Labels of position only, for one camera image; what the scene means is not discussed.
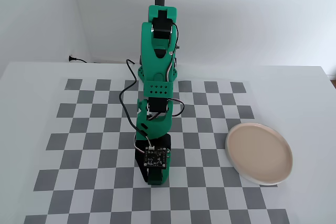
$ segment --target black circuit board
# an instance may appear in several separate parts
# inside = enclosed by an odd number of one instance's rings
[[[167,149],[163,147],[157,147],[153,150],[150,147],[145,149],[145,167],[157,167],[166,169]]]

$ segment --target checkerboard mat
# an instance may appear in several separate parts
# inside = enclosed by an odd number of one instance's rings
[[[289,223],[277,186],[245,180],[225,154],[228,131],[256,121],[244,83],[174,82],[185,110],[170,130],[170,176],[150,186],[134,160],[134,129],[118,97],[132,82],[67,80],[24,224]],[[141,82],[123,95],[134,123],[138,98]],[[180,109],[174,102],[174,113]]]

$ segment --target black cable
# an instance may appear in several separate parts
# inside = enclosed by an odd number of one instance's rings
[[[122,94],[123,94],[127,89],[129,89],[129,88],[132,87],[134,84],[136,84],[136,76],[135,76],[134,72],[132,71],[132,69],[131,69],[131,67],[130,67],[130,65],[129,65],[129,63],[128,63],[129,61],[132,62],[133,64],[135,64],[135,63],[134,63],[133,61],[129,60],[129,59],[126,60],[126,64],[127,64],[128,68],[129,68],[129,70],[131,71],[133,77],[134,77],[134,82],[133,82],[131,85],[129,85],[128,87],[124,88],[124,90],[120,92],[120,94],[119,94],[119,101],[120,101],[122,107],[123,107],[124,110],[125,110],[125,113],[126,113],[126,116],[127,116],[128,121],[130,122],[130,125],[131,125],[137,132],[139,132],[141,135],[143,135],[144,137],[147,138],[146,134],[143,133],[138,127],[136,127],[136,126],[133,124],[133,122],[132,122],[132,120],[131,120],[131,118],[130,118],[130,115],[129,115],[127,109],[126,109],[126,106],[125,106],[125,104],[123,103],[123,101],[122,101],[122,99],[121,99]]]

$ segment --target white wall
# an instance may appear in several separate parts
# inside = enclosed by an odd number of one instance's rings
[[[76,0],[0,0],[0,76],[10,61],[90,60]]]
[[[139,59],[154,0],[78,0],[96,59]],[[335,0],[166,0],[177,7],[178,62],[319,65],[336,74]]]

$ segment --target table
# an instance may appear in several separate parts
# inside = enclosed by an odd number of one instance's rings
[[[177,67],[178,79],[249,81],[262,119],[293,152],[291,176],[279,185],[290,223],[329,223],[336,214],[336,90],[320,67]],[[34,149],[62,78],[131,78],[123,64],[13,62],[0,81],[0,222],[15,223]]]

